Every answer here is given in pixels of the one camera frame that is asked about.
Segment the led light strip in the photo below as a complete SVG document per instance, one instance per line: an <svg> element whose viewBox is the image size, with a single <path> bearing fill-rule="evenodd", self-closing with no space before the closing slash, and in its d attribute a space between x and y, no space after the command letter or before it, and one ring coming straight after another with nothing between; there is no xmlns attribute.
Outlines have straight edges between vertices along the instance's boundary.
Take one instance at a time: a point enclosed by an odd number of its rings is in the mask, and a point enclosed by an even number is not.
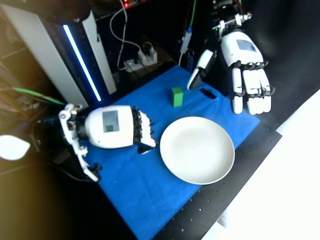
<svg viewBox="0 0 320 240"><path fill-rule="evenodd" d="M91 88L92 88L92 90L94 92L94 95L95 95L96 99L100 102L101 101L101 97L100 97L100 95L98 93L98 90L97 90L97 88L95 86L94 81L92 80L92 78L90 76L90 73L89 73L89 71L87 69L87 66L86 66L86 64L85 64L85 62L84 62L84 60L83 60L83 58L82 58L82 56L81 56L81 54L79 52L79 49L78 49L78 47L76 45L76 42L74 40L74 37L71 34L71 31L70 31L68 25L63 25L63 29L64 29L64 31L65 31L65 33L66 33L66 35L67 35L67 37L68 37L68 39L69 39L69 41L71 43L71 46L72 46L72 48L73 48L73 50L75 52L76 57L79 60L79 63L80 63L80 65L81 65L81 67L82 67L82 69L84 71L84 74L85 74L86 78L88 79L88 82L89 82L89 84L90 84L90 86L91 86Z"/></svg>

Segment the blue tablecloth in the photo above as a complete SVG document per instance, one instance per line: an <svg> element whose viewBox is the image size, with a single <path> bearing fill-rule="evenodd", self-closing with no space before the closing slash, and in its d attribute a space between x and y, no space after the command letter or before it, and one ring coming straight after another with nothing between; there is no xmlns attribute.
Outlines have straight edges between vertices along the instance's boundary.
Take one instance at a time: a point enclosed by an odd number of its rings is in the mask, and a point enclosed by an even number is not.
<svg viewBox="0 0 320 240"><path fill-rule="evenodd" d="M234 114L230 100L204 83L202 87L211 90L216 99L204 96L198 89L187 91L190 75L175 66L114 104L139 106L142 112L155 120L152 128L158 142L173 121L199 116L222 126L235 148L238 147L259 120L245 111ZM173 87L182 87L184 91L180 107L172 106ZM102 165L99 185L139 240L154 237L200 188L174 176L163 163L158 146L147 154L139 155L136 146L101 149L89 145L85 160L89 164Z"/></svg>

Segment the white bowl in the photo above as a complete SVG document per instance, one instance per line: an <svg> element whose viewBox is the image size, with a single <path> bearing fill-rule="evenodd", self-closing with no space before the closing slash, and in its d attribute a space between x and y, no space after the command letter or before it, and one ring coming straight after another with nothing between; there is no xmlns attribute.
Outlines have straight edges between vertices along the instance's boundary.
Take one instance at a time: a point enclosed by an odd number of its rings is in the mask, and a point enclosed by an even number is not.
<svg viewBox="0 0 320 240"><path fill-rule="evenodd" d="M198 116L171 123L162 134L160 153L175 176L198 185L221 180L235 162L235 147L227 132Z"/></svg>

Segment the green block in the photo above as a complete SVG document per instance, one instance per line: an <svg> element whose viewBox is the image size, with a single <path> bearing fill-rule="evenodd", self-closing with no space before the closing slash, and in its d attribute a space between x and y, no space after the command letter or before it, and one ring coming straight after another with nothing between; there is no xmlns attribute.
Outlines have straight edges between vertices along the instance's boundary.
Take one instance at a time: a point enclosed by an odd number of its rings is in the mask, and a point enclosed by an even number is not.
<svg viewBox="0 0 320 240"><path fill-rule="evenodd" d="M184 98L184 92L181 87L173 87L172 88L172 105L174 107L182 106L182 101Z"/></svg>

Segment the power strip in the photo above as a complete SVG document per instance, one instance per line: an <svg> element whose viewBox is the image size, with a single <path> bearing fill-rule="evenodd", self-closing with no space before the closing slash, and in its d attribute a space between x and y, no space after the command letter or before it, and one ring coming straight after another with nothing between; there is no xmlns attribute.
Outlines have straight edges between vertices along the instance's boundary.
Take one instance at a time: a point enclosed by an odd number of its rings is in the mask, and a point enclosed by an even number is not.
<svg viewBox="0 0 320 240"><path fill-rule="evenodd" d="M148 67L158 62L158 54L156 50L152 47L150 49L150 55L145 55L142 51L138 51L139 62L135 63L135 59L130 59L125 61L125 70L128 73L142 69L143 67Z"/></svg>

